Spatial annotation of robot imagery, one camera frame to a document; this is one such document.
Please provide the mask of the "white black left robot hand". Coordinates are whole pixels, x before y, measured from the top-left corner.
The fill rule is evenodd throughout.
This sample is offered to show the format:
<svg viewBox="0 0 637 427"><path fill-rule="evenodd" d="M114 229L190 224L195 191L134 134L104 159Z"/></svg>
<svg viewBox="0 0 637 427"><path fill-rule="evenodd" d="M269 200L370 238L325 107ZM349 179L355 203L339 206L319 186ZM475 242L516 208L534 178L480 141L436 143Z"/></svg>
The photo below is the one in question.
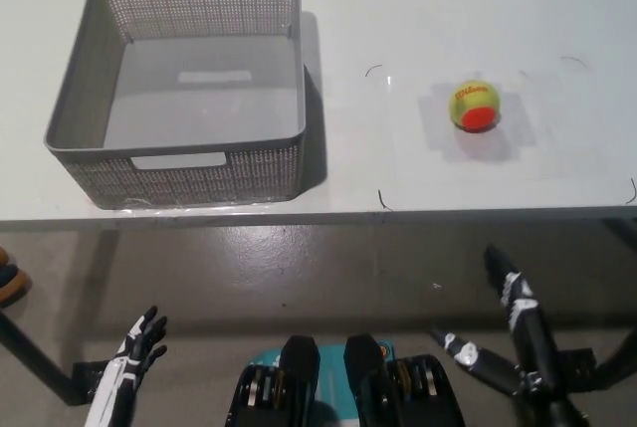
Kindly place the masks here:
<svg viewBox="0 0 637 427"><path fill-rule="evenodd" d="M128 331L107 363L85 421L86 427L130 426L137 391L155 360L167 351L157 346L166 336L167 317L150 307Z"/></svg>

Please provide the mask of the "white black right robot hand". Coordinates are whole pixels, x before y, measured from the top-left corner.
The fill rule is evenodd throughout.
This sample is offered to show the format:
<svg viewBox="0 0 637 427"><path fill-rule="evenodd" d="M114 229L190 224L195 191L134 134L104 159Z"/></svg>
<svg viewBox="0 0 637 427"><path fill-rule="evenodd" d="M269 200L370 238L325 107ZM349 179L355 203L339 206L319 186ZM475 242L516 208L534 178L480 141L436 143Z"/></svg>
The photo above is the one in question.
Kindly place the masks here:
<svg viewBox="0 0 637 427"><path fill-rule="evenodd" d="M556 343L527 279L493 245L486 248L484 263L489 283L505 308L517 361L511 362L438 327L430 329L433 339L462 370L500 393L510 397L564 397L566 381Z"/></svg>

